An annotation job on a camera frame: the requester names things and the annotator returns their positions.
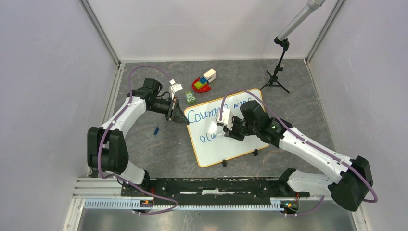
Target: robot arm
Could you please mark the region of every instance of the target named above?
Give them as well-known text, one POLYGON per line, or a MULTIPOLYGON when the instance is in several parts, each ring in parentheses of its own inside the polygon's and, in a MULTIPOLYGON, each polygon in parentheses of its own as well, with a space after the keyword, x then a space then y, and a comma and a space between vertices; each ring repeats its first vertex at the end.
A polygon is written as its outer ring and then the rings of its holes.
POLYGON ((355 160, 341 155, 305 136, 290 123, 284 123, 296 134, 305 139, 304 142, 296 138, 290 131, 276 119, 269 118, 262 106, 257 101, 248 101, 240 107, 243 119, 234 116, 229 109, 224 109, 222 120, 217 116, 217 124, 223 126, 226 137, 243 141, 245 136, 256 135, 263 142, 287 150, 311 163, 323 174, 303 173, 295 169, 286 170, 280 180, 287 182, 289 187, 296 192, 309 192, 313 194, 331 196, 343 208, 356 211, 368 188, 347 167, 331 159, 321 151, 305 144, 306 141, 335 155, 341 162, 355 168, 372 186, 372 176, 368 161, 361 156, 355 160))
POLYGON ((136 120, 146 111, 153 111, 165 115, 167 121, 189 124, 180 109, 179 100, 174 97, 174 92, 168 99, 158 98, 157 95, 163 88, 157 80, 147 78, 143 87, 132 90, 132 100, 128 94, 122 107, 115 115, 104 123, 100 128, 91 127, 88 131, 88 166, 98 168, 98 148, 101 144, 102 134, 114 121, 117 115, 127 107, 127 110, 120 115, 109 129, 104 144, 109 143, 102 149, 101 167, 102 171, 108 171, 120 175, 135 184, 142 184, 146 178, 146 171, 135 166, 129 161, 128 149, 126 148, 125 137, 129 129, 136 120))

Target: table surface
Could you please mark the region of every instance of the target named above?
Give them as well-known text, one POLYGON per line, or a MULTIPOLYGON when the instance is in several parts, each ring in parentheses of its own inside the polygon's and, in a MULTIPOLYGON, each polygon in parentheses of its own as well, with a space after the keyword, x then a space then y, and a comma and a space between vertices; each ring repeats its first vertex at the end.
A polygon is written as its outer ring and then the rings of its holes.
MULTIPOLYGON (((209 69, 217 72, 217 79, 207 93, 196 93, 197 103, 204 103, 223 97, 235 88, 261 88, 268 80, 266 70, 273 72, 278 60, 229 60, 229 61, 188 61, 126 63, 115 104, 118 110, 128 94, 128 77, 131 70, 141 64, 151 64, 164 69, 183 90, 176 93, 180 98, 182 111, 187 108, 184 93, 193 91, 192 82, 209 69)), ((333 149, 313 81, 303 60, 284 60, 283 72, 278 73, 282 88, 265 87, 262 97, 281 118, 292 123, 305 135, 333 149)), ((153 68, 140 68, 131 77, 133 89, 142 87, 145 78, 160 81, 164 92, 170 86, 168 79, 153 68)), ((221 164, 201 168, 197 165, 187 126, 168 122, 164 115, 146 112, 130 129, 126 136, 127 150, 131 162, 147 170, 151 177, 222 177, 279 176, 287 168, 303 172, 319 173, 314 166, 300 157, 270 145, 259 150, 258 156, 246 154, 221 164)))

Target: red toy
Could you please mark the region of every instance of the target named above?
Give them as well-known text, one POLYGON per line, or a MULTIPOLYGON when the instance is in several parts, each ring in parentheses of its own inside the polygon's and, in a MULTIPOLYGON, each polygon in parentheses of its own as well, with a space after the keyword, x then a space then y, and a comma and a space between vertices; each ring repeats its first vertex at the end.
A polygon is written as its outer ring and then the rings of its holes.
POLYGON ((211 87, 208 84, 206 84, 205 86, 203 86, 200 89, 196 88, 195 83, 200 81, 200 79, 201 78, 198 78, 198 79, 194 80, 194 82, 192 83, 192 88, 194 89, 194 91, 196 91, 198 93, 204 93, 204 92, 207 92, 207 91, 211 90, 211 87))

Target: black mount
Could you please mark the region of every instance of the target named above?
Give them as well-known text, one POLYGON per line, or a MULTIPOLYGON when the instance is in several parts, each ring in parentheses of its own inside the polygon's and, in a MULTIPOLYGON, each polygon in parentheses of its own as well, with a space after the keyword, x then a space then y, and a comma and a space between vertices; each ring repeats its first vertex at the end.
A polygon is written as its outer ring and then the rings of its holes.
MULTIPOLYGON (((361 157, 357 156, 355 160, 351 160, 353 167, 357 172, 359 172, 370 184, 373 185, 371 169, 369 162, 361 157)), ((333 200, 341 207, 355 212, 363 202, 369 189, 360 180, 360 178, 351 170, 346 172, 341 172, 342 179, 338 184, 331 184, 328 186, 333 200)))
POLYGON ((99 144, 109 142, 109 148, 103 147, 101 154, 102 171, 111 171, 121 174, 125 171, 129 162, 128 149, 125 143, 123 132, 117 129, 108 131, 105 140, 102 141, 103 128, 91 127, 88 130, 88 166, 98 169, 98 149, 99 144))
POLYGON ((276 37, 276 38, 274 39, 274 42, 275 42, 276 44, 280 45, 281 47, 283 47, 283 52, 282 52, 282 55, 280 56, 278 65, 275 67, 275 71, 273 72, 273 75, 267 70, 267 73, 268 73, 268 75, 269 75, 269 81, 268 81, 265 85, 263 85, 263 86, 261 87, 261 90, 262 90, 264 87, 281 87, 281 88, 283 88, 287 93, 290 93, 282 84, 280 84, 280 82, 278 82, 278 76, 277 76, 278 72, 283 71, 283 67, 281 67, 281 63, 282 63, 282 60, 283 60, 283 57, 284 57, 286 51, 289 49, 289 41, 288 41, 287 38, 284 39, 283 41, 280 41, 280 40, 278 39, 278 37, 276 37))
MULTIPOLYGON (((287 181, 271 177, 152 178, 149 187, 147 191, 172 198, 178 201, 179 206, 270 205, 271 197, 296 197, 296 192, 288 186, 287 181), (206 190, 231 194, 214 196, 206 193, 206 190)), ((149 197, 125 182, 120 195, 149 197)), ((310 193, 300 192, 300 196, 309 197, 310 193)), ((166 200, 154 200, 154 205, 173 204, 166 200)))
POLYGON ((163 85, 159 81, 152 78, 146 78, 143 87, 137 90, 132 90, 132 96, 144 99, 148 111, 164 114, 167 121, 188 125, 189 121, 181 111, 179 99, 177 97, 174 97, 174 99, 161 99, 157 97, 162 88, 163 85))

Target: green block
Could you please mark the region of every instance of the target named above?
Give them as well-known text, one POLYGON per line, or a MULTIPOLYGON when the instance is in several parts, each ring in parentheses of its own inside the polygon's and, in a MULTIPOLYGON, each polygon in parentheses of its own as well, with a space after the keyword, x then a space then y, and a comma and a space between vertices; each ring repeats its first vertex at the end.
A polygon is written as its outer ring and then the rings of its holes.
POLYGON ((204 85, 205 85, 205 84, 202 84, 200 81, 194 83, 194 86, 195 86, 197 89, 202 88, 204 85))
POLYGON ((195 104, 196 102, 197 102, 197 99, 194 96, 187 99, 188 104, 195 104))

